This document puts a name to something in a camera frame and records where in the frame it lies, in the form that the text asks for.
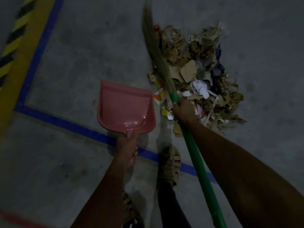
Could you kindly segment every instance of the forearm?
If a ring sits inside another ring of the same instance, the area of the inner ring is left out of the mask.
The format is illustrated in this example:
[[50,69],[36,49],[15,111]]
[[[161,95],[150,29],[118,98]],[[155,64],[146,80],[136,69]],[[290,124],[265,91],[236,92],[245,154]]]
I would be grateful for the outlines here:
[[121,228],[123,178],[123,166],[115,158],[71,228]]
[[299,225],[303,196],[253,155],[200,123],[188,125],[206,164],[244,227]]

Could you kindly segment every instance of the grass broom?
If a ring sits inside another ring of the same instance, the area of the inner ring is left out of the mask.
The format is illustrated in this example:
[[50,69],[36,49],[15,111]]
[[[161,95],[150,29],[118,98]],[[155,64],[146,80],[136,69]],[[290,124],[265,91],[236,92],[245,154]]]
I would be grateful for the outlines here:
[[[166,91],[169,92],[170,98],[173,103],[177,103],[178,95],[176,92],[176,88],[174,82],[172,80],[171,73],[169,71],[169,64],[162,56],[160,49],[158,48],[157,40],[154,38],[153,32],[153,17],[151,7],[145,3],[145,7],[143,10],[143,20],[142,20],[142,28],[143,35],[146,42],[147,50],[150,54],[152,64],[158,78],[162,80],[165,85]],[[204,197],[206,199],[207,206],[211,213],[211,217],[213,220],[213,224],[216,228],[226,228],[226,223],[222,215],[222,211],[219,207],[218,201],[216,199],[215,193],[211,186],[211,183],[207,177],[207,173],[204,167],[203,160],[199,153],[199,150],[196,146],[194,139],[190,132],[180,124],[181,130],[183,132],[183,136],[193,163],[193,166],[196,170],[197,176],[200,181],[201,188],[204,193]]]

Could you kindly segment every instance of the foot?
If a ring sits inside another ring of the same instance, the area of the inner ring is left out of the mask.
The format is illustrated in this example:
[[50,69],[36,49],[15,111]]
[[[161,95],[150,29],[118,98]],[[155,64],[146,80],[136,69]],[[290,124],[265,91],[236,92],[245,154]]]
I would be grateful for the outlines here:
[[158,160],[158,185],[168,182],[172,187],[176,186],[181,167],[181,156],[178,150],[174,146],[168,147],[159,155]]
[[124,191],[122,195],[123,202],[125,204],[125,212],[124,212],[124,225],[123,227],[129,227],[133,224],[133,227],[145,227],[143,223],[143,219],[140,214],[135,210],[134,205],[129,197],[129,195]]

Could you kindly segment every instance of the dustpan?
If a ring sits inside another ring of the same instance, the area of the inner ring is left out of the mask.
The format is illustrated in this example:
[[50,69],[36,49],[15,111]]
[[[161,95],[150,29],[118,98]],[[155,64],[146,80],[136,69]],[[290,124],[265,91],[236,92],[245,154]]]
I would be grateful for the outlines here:
[[150,90],[110,81],[101,81],[97,120],[107,130],[124,133],[149,133],[156,126]]

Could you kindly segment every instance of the trash pile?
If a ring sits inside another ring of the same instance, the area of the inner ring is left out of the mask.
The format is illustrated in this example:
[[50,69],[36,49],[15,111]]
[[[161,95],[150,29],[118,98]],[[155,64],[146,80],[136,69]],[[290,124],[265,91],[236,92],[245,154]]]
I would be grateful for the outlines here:
[[[230,122],[246,122],[234,111],[238,103],[244,99],[238,92],[238,84],[227,80],[228,73],[220,63],[220,37],[224,28],[220,22],[216,27],[206,27],[199,34],[188,38],[172,26],[163,30],[154,26],[154,35],[159,48],[169,63],[169,69],[179,96],[184,96],[193,104],[200,122],[211,129],[217,127],[221,132],[229,128]],[[169,120],[174,119],[171,111],[173,104],[164,84],[157,79],[152,69],[148,73],[150,82],[155,83],[159,90],[154,100],[163,107],[162,115]],[[173,129],[176,137],[182,132],[177,122]]]

